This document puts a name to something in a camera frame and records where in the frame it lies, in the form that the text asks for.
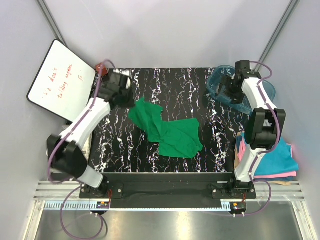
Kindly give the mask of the green t-shirt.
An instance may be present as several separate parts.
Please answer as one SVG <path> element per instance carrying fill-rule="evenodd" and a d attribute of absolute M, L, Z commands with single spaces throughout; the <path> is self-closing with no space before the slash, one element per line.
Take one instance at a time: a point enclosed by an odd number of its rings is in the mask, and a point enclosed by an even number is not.
<path fill-rule="evenodd" d="M 200 123 L 196 118 L 165 121 L 163 108 L 142 97 L 129 110 L 128 118 L 159 144 L 159 155 L 172 158 L 194 158 L 203 149 L 199 137 Z"/>

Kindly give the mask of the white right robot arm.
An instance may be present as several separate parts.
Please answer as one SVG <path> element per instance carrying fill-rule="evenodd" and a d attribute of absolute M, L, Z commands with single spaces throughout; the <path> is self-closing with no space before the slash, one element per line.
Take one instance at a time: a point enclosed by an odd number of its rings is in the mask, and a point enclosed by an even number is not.
<path fill-rule="evenodd" d="M 227 185 L 228 195 L 235 199 L 251 190 L 255 172 L 265 154 L 277 147 L 286 119 L 286 112 L 267 95 L 264 78 L 250 65 L 249 60 L 237 61 L 234 76 L 223 76 L 215 93 L 229 98 L 231 104 L 241 104 L 247 98 L 252 108 L 244 131 L 248 146 Z"/>

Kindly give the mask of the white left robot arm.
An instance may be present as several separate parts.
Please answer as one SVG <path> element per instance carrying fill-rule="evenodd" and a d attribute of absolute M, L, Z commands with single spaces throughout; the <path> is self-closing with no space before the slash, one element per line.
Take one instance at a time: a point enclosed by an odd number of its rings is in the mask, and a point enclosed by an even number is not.
<path fill-rule="evenodd" d="M 108 193 L 108 179 L 89 166 L 82 149 L 99 123 L 116 108 L 134 107 L 129 70 L 114 69 L 104 86 L 98 81 L 93 97 L 60 135 L 47 139 L 48 165 L 90 187 L 97 198 Z"/>

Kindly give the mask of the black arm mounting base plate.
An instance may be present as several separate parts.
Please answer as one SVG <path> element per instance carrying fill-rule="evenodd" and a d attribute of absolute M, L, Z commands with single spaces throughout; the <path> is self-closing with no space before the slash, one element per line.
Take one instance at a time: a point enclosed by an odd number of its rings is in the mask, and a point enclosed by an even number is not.
<path fill-rule="evenodd" d="M 213 209 L 221 200 L 254 200 L 252 182 L 238 182 L 227 173 L 104 173 L 105 194 L 84 186 L 82 199 L 111 198 L 111 209 Z"/>

